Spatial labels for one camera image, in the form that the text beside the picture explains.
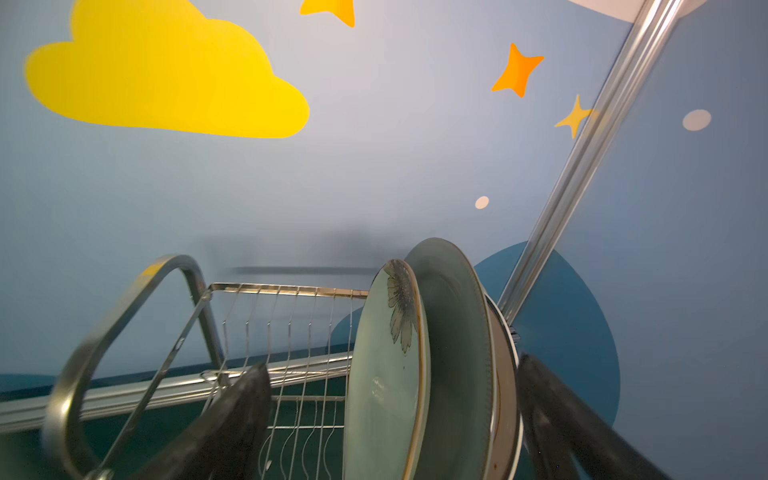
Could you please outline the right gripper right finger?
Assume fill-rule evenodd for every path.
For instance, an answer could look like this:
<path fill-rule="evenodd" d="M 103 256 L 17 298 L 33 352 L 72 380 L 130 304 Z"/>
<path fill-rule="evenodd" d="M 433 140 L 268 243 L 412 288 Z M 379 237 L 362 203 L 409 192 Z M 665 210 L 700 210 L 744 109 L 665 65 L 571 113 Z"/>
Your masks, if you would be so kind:
<path fill-rule="evenodd" d="M 517 369 L 523 436 L 536 479 L 666 479 L 531 354 Z"/>

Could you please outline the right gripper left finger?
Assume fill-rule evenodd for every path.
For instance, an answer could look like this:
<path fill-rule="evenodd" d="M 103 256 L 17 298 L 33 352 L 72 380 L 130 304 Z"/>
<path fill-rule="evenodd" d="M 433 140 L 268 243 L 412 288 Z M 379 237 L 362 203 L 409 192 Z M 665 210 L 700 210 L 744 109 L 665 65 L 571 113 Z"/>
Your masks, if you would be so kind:
<path fill-rule="evenodd" d="M 253 366 L 132 477 L 253 479 L 271 408 L 268 369 Z"/>

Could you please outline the orange sunburst plate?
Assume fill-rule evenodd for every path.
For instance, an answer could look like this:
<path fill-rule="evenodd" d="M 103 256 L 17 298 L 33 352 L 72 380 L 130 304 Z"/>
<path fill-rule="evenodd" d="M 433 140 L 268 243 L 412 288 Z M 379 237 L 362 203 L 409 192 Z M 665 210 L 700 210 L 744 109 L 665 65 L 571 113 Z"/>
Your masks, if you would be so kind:
<path fill-rule="evenodd" d="M 487 479 L 513 479 L 523 444 L 523 421 L 517 396 L 519 357 L 514 334 L 493 299 L 485 294 L 494 340 L 497 404 Z"/>

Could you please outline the large pale green plate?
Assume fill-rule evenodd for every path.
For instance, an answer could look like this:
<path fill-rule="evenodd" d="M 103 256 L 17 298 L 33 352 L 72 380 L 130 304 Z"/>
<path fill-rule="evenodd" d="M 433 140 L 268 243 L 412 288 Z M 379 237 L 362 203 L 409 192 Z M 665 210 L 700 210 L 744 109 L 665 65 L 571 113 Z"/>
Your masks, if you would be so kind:
<path fill-rule="evenodd" d="M 495 356 L 484 289 L 465 254 L 429 238 L 406 256 L 424 305 L 431 393 L 417 479 L 483 479 L 496 403 Z"/>

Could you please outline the pale green flower plate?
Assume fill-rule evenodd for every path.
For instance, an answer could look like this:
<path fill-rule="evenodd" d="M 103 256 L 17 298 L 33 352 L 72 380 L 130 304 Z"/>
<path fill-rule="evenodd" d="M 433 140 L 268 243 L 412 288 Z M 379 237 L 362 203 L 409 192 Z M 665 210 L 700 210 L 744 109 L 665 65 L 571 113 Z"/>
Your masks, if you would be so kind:
<path fill-rule="evenodd" d="M 416 276 L 403 260 L 376 274 L 352 352 L 344 412 L 345 479 L 413 479 L 430 403 L 431 352 Z"/>

